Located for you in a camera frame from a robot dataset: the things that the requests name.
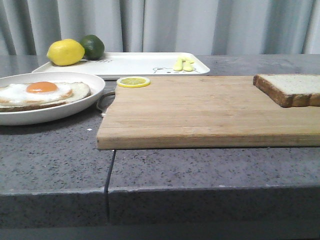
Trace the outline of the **white round plate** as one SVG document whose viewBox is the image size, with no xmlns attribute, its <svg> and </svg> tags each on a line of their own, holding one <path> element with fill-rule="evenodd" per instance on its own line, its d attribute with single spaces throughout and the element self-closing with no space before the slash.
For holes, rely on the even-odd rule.
<svg viewBox="0 0 320 240">
<path fill-rule="evenodd" d="M 90 96 L 67 104 L 42 109 L 2 112 L 0 124 L 2 126 L 32 125 L 59 120 L 77 114 L 94 104 L 102 95 L 105 81 L 99 76 L 77 72 L 35 72 L 3 77 L 0 86 L 9 84 L 25 84 L 48 81 L 52 83 L 79 83 L 89 86 Z"/>
</svg>

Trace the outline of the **white bread slice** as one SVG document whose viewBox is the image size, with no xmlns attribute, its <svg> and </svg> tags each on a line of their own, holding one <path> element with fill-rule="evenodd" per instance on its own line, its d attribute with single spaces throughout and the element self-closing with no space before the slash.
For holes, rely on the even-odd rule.
<svg viewBox="0 0 320 240">
<path fill-rule="evenodd" d="M 257 74 L 253 85 L 283 108 L 320 105 L 318 74 Z"/>
</svg>

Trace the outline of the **white bear tray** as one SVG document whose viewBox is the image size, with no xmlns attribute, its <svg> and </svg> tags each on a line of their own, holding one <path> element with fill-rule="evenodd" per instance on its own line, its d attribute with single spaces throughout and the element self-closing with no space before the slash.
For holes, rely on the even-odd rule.
<svg viewBox="0 0 320 240">
<path fill-rule="evenodd" d="M 191 62 L 192 71 L 174 71 L 177 60 L 183 58 Z M 205 75 L 210 69 L 187 52 L 108 52 L 99 60 L 82 59 L 68 66 L 47 62 L 33 72 L 75 72 L 116 80 L 127 76 Z"/>
</svg>

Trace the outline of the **bottom bread slice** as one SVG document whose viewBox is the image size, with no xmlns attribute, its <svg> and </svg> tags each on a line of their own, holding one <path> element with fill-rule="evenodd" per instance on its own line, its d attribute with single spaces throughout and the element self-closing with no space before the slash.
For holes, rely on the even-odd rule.
<svg viewBox="0 0 320 240">
<path fill-rule="evenodd" d="M 31 105 L 4 105 L 0 103 L 0 111 L 2 113 L 6 112 L 21 112 L 21 111 L 31 111 L 31 110 L 39 110 L 50 107 L 57 107 L 69 103 L 76 102 L 78 100 L 82 100 L 91 95 L 90 87 L 83 82 L 53 82 L 53 83 L 67 83 L 72 88 L 72 95 L 68 98 L 56 100 L 53 102 L 47 103 L 39 103 L 39 104 L 31 104 Z"/>
</svg>

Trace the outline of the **wooden cutting board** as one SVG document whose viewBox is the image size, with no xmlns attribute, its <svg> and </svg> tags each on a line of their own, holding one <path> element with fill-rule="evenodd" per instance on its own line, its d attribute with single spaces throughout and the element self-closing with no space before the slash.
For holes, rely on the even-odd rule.
<svg viewBox="0 0 320 240">
<path fill-rule="evenodd" d="M 97 132 L 100 150 L 317 147 L 320 109 L 283 108 L 251 76 L 152 76 L 117 86 Z"/>
</svg>

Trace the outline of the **lemon slice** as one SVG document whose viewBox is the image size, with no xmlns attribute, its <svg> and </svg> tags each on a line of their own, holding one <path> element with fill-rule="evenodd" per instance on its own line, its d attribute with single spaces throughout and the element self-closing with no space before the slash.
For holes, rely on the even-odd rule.
<svg viewBox="0 0 320 240">
<path fill-rule="evenodd" d="M 123 88 L 142 88 L 150 85 L 151 80 L 147 77 L 128 76 L 119 78 L 116 83 Z"/>
</svg>

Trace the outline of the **yellow plastic fork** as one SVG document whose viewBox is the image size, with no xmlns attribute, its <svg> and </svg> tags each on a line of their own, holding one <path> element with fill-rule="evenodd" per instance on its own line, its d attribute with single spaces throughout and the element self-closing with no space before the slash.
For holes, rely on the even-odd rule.
<svg viewBox="0 0 320 240">
<path fill-rule="evenodd" d="M 184 61 L 185 61 L 185 57 L 179 56 L 179 57 L 176 59 L 174 65 L 173 65 L 173 67 L 172 67 L 172 69 L 173 69 L 174 71 L 176 71 L 176 72 L 182 71 L 183 68 L 184 68 L 184 67 L 183 67 Z"/>
</svg>

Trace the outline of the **yellow plastic knife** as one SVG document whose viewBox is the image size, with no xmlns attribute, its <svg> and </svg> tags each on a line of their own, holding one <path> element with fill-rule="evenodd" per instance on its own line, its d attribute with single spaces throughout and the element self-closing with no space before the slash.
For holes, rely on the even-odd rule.
<svg viewBox="0 0 320 240">
<path fill-rule="evenodd" d="M 192 72 L 194 70 L 193 63 L 194 61 L 191 58 L 185 57 L 182 61 L 183 71 Z"/>
</svg>

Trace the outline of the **green lime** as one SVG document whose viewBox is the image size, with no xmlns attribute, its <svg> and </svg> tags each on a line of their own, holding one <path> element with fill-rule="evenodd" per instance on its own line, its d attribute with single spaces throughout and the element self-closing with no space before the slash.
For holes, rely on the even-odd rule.
<svg viewBox="0 0 320 240">
<path fill-rule="evenodd" d="M 102 40 L 94 34 L 85 35 L 80 44 L 85 50 L 85 58 L 88 60 L 98 60 L 104 55 L 105 45 Z"/>
</svg>

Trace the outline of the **yellow lemon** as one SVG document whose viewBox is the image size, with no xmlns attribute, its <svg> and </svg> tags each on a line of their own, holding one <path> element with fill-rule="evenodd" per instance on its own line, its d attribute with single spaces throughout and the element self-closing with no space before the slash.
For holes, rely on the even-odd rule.
<svg viewBox="0 0 320 240">
<path fill-rule="evenodd" d="M 76 64 L 84 55 L 84 47 L 74 39 L 64 39 L 52 43 L 46 54 L 48 59 L 57 66 Z"/>
</svg>

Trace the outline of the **fried egg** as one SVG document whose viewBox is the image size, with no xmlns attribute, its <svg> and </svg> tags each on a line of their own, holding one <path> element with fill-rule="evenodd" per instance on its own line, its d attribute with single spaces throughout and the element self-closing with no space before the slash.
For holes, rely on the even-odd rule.
<svg viewBox="0 0 320 240">
<path fill-rule="evenodd" d="M 0 103 L 6 106 L 50 103 L 66 99 L 72 93 L 71 86 L 64 82 L 17 83 L 0 89 Z"/>
</svg>

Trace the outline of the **grey curtain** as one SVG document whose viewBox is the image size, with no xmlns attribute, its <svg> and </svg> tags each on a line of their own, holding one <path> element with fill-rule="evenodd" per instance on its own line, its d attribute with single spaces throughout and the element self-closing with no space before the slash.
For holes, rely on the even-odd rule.
<svg viewBox="0 0 320 240">
<path fill-rule="evenodd" d="M 317 0 L 3 0 L 0 53 L 98 36 L 108 52 L 318 54 Z"/>
</svg>

